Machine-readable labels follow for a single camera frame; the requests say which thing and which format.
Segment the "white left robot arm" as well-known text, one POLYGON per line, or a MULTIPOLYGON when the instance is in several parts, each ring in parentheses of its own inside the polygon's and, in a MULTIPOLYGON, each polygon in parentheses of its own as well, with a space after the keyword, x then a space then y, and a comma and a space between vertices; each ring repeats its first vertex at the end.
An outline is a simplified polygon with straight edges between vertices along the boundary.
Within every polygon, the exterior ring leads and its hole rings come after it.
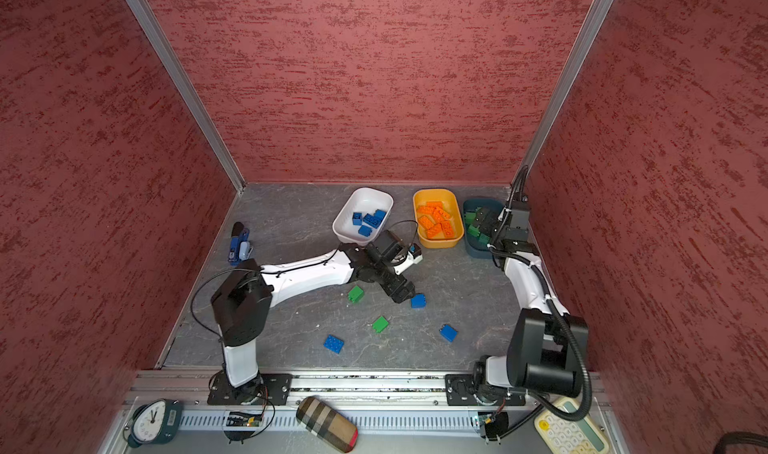
POLYGON ((331 252, 281 265, 241 262, 211 297, 229 385, 239 388, 259 375, 257 338, 270 310, 291 298, 328 286, 376 283, 394 302, 416 294, 404 272, 423 260, 416 245, 378 248, 342 243, 331 252))

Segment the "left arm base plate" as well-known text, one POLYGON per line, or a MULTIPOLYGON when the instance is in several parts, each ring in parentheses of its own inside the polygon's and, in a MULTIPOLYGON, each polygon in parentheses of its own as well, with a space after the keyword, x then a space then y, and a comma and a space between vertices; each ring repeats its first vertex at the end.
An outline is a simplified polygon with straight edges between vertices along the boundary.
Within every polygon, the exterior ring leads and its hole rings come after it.
POLYGON ((258 375, 239 387, 234 387, 226 373, 219 371, 209 379, 207 404, 284 406, 287 403, 292 381, 291 374, 264 374, 258 375))

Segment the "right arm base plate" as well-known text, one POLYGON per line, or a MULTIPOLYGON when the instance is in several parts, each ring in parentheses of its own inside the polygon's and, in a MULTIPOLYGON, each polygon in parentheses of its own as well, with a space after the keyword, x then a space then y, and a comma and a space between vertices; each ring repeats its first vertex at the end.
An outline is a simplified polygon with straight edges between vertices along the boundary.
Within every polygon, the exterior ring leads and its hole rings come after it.
POLYGON ((449 406, 519 407, 526 404, 524 392, 480 383, 470 374, 448 374, 444 381, 449 406))

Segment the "orange lego stack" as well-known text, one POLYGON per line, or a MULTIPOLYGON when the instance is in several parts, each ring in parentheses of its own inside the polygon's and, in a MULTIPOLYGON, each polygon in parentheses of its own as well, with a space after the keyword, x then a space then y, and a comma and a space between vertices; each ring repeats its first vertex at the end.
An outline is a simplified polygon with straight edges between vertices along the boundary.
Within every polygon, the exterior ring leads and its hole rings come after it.
POLYGON ((454 238, 455 237, 455 231, 453 229, 453 225, 450 221, 444 220, 440 222, 441 231, 442 234, 446 239, 454 238))

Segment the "white plastic bin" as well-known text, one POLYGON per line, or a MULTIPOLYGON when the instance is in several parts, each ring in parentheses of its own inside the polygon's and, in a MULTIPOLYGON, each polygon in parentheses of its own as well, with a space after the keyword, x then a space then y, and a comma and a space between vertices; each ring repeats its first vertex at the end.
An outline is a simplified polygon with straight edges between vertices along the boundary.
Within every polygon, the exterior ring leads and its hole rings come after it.
POLYGON ((384 191, 358 188, 339 211, 333 232, 342 243, 365 246, 381 233, 393 205, 393 197, 384 191))

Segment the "yellow calculator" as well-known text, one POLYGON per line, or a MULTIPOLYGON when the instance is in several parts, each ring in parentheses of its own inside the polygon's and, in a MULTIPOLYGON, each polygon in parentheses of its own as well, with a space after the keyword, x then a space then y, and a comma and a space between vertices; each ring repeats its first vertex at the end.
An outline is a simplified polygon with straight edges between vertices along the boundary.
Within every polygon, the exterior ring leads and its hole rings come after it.
POLYGON ((612 450, 609 440, 589 416, 571 422, 544 409, 533 425, 554 454, 605 454, 612 450))

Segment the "teal plastic bin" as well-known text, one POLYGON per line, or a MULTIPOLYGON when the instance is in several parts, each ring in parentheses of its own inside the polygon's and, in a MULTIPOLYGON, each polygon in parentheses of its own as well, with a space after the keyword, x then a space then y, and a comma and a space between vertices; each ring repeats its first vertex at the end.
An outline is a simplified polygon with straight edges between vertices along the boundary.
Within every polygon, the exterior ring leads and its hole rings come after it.
MULTIPOLYGON (((497 201, 492 198, 487 197, 474 197, 469 198, 465 200, 462 204, 462 215, 463 215, 463 221, 464 221, 464 214, 467 212, 475 212, 480 207, 491 207, 495 209, 502 209, 503 210, 503 204, 500 201, 497 201)), ((470 225, 467 225, 464 222, 465 227, 465 244, 466 244, 466 251, 467 253, 473 257, 478 259, 490 259, 492 257, 491 253, 489 252, 487 245, 483 245, 479 242, 478 237, 473 237, 468 234, 467 229, 470 225)))

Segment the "green lego lowest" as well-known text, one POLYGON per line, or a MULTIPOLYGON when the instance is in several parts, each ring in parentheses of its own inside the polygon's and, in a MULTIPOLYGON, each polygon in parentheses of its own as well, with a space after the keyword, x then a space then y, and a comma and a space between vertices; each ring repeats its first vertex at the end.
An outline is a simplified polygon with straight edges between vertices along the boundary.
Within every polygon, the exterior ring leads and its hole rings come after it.
POLYGON ((373 323, 372 323, 372 329, 376 333, 381 333, 383 330, 385 330, 389 326, 389 321, 384 317, 380 316, 378 317, 373 323))

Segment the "aluminium corner post right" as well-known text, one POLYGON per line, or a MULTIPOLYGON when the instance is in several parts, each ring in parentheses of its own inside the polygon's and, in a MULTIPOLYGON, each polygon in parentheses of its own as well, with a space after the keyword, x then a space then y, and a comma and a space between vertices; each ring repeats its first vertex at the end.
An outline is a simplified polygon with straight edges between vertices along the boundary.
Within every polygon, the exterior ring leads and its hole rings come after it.
POLYGON ((614 1, 592 0, 539 125, 512 181, 512 191, 523 185, 524 178, 530 174, 614 1))

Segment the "green analog clock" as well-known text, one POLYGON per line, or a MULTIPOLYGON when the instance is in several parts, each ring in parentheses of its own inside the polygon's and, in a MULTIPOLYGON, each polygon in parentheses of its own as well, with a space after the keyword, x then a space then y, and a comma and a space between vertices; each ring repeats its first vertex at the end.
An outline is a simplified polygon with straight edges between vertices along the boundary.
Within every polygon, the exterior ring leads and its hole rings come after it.
POLYGON ((179 431, 183 404, 178 400, 158 399, 139 406, 132 414, 124 432, 130 448, 150 444, 167 444, 179 431))

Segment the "yellow plastic bin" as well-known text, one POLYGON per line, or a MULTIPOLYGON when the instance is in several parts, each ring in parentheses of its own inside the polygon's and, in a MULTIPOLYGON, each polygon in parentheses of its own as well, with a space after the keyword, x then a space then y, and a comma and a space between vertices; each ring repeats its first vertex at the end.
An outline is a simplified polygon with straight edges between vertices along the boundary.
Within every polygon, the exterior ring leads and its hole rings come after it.
POLYGON ((464 236, 461 210, 454 193, 448 189, 422 189, 413 195, 417 234, 428 249, 455 247, 464 236))

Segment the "large blue stapler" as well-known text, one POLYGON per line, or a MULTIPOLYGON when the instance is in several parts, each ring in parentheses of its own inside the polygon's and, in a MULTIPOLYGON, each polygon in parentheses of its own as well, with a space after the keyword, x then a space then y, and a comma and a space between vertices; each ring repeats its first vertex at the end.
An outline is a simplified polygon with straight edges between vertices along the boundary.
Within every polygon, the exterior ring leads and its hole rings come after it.
POLYGON ((231 230, 228 251, 228 263, 231 266, 236 266, 242 262, 238 257, 239 245, 242 241, 249 241, 249 230, 242 222, 235 222, 231 230))

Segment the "plaid glasses case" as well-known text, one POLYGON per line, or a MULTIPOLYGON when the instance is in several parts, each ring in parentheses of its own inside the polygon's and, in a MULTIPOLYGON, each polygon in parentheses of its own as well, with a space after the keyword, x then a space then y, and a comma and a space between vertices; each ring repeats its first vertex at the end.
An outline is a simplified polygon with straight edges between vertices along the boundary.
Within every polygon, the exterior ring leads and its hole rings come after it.
POLYGON ((296 419, 309 433, 341 453, 350 453, 357 444, 358 427, 317 397, 307 397, 299 404, 296 419))

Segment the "blue lego long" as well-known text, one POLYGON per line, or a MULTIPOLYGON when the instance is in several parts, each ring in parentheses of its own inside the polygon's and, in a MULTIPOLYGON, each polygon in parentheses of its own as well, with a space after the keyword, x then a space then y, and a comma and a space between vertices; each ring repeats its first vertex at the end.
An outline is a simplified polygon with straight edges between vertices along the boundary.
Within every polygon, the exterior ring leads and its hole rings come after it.
POLYGON ((363 217, 363 222, 369 226, 372 226, 373 228, 378 228, 381 224, 381 219, 374 215, 366 214, 363 217))

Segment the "aluminium corner post left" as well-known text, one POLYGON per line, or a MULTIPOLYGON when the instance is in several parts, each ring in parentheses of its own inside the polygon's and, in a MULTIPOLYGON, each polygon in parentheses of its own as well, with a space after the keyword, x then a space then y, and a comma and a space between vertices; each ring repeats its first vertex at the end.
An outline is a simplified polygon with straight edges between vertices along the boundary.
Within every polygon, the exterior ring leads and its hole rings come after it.
POLYGON ((159 20, 152 11, 148 0, 125 0, 125 2, 203 133, 219 164, 224 169, 237 194, 240 195, 245 190, 247 182, 163 31, 159 20))

